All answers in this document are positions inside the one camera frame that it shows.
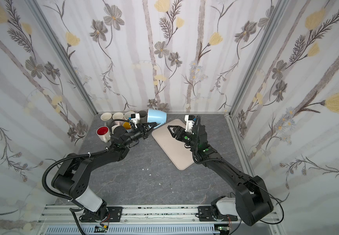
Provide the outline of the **plain light blue mug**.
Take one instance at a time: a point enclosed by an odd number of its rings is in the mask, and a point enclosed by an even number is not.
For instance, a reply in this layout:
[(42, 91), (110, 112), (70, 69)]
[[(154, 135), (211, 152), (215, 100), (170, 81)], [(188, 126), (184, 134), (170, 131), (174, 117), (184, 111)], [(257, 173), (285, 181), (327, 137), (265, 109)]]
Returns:
[(154, 110), (154, 109), (149, 109), (147, 113), (147, 122), (152, 123), (155, 122), (156, 126), (154, 129), (162, 126), (165, 124), (167, 121), (167, 113), (160, 111), (160, 110)]

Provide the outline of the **large grey mug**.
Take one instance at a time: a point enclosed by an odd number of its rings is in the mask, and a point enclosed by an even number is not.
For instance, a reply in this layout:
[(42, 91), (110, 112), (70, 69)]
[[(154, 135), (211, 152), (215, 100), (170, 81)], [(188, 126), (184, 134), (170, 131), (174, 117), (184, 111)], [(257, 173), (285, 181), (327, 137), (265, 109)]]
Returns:
[(140, 123), (146, 123), (147, 122), (147, 111), (140, 110), (138, 111), (138, 114), (140, 116)]

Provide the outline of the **blue butterfly mug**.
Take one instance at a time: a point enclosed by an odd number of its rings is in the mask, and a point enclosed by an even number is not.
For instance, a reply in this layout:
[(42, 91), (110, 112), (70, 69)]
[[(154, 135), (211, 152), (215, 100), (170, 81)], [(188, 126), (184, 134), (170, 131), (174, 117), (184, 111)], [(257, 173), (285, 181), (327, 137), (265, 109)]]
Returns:
[(129, 122), (124, 122), (122, 126), (123, 126), (126, 130), (128, 130), (128, 131), (132, 129), (132, 127), (131, 127), (131, 125), (130, 125)]

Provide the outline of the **cream yellow mug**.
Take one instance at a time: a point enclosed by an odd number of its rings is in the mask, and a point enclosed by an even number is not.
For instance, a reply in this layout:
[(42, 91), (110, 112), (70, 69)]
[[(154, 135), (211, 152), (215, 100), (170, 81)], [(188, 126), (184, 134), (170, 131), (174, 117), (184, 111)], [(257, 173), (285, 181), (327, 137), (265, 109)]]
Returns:
[(128, 112), (126, 112), (126, 113), (124, 114), (124, 118), (125, 118), (126, 120), (129, 120), (133, 114), (135, 114), (134, 111), (128, 111)]

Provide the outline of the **pink mug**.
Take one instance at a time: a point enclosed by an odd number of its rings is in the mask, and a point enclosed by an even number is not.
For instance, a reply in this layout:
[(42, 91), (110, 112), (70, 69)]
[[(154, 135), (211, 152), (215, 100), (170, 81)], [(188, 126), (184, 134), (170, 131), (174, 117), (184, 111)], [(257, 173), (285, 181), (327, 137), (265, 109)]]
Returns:
[(113, 118), (113, 120), (117, 120), (117, 119), (125, 120), (124, 113), (122, 113), (122, 112), (114, 113), (112, 118)]

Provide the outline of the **white ribbed-bottom mug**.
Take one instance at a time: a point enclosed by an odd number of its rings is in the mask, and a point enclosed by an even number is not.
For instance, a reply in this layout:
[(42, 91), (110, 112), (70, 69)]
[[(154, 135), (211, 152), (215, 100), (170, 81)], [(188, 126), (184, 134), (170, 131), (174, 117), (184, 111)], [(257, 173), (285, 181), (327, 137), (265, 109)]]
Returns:
[(117, 127), (119, 127), (119, 125), (114, 125), (114, 126), (112, 126), (112, 128), (111, 128), (112, 134), (114, 133), (114, 130), (115, 130)]

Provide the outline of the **small grey mug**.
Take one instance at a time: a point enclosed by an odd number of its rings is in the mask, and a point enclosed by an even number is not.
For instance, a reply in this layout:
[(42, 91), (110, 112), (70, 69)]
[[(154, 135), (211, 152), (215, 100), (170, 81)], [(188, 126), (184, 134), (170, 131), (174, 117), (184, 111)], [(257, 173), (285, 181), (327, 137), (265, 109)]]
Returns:
[(109, 112), (105, 112), (105, 113), (103, 113), (101, 116), (100, 116), (100, 119), (102, 120), (102, 121), (109, 121), (109, 120), (111, 120), (113, 118), (113, 115), (112, 115), (112, 113), (109, 113)]

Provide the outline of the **white smooth mug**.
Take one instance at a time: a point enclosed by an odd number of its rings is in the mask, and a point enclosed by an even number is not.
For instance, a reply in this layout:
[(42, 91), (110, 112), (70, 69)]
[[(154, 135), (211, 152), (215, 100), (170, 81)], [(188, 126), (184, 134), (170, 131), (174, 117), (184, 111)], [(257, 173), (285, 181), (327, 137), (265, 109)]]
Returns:
[(111, 139), (111, 131), (110, 128), (107, 126), (99, 127), (96, 133), (100, 140), (103, 141), (104, 143), (107, 143)]

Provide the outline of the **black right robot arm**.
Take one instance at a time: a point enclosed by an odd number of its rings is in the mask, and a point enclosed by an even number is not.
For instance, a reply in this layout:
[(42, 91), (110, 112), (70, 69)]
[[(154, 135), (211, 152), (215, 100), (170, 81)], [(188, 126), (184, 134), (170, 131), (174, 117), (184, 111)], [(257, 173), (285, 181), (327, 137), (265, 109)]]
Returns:
[(190, 149), (196, 164), (217, 173), (233, 189), (236, 212), (245, 224), (252, 226), (273, 211), (274, 206), (263, 179), (245, 174), (224, 159), (208, 143), (205, 126), (195, 126), (191, 133), (175, 125), (170, 125), (168, 130), (174, 139)]

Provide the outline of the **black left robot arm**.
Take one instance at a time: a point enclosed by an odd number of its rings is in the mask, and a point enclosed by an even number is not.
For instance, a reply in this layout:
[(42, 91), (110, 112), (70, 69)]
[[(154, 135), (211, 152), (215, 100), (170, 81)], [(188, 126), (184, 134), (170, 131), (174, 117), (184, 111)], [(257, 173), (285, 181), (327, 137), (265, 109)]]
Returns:
[(159, 124), (156, 122), (138, 123), (131, 132), (120, 126), (114, 129), (111, 144), (103, 151), (88, 154), (70, 154), (60, 160), (60, 168), (52, 179), (51, 186), (61, 192), (65, 198), (90, 212), (101, 210), (105, 201), (98, 197), (89, 187), (94, 170), (114, 162), (123, 160), (130, 145), (140, 139), (146, 139)]

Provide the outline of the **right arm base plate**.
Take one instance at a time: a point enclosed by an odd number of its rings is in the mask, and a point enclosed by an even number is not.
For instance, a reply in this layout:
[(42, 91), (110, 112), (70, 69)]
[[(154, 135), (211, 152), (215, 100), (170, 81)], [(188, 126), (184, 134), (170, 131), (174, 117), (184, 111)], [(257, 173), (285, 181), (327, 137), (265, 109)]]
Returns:
[(238, 221), (238, 217), (234, 215), (221, 214), (216, 206), (198, 206), (196, 217), (200, 222), (229, 222)]

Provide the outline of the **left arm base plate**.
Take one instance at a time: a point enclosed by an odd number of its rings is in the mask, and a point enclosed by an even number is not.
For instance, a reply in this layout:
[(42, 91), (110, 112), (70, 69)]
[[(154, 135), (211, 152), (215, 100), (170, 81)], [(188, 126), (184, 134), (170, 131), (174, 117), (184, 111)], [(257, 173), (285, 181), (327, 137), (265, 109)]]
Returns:
[(101, 206), (96, 212), (85, 209), (79, 217), (81, 222), (120, 222), (123, 207)]

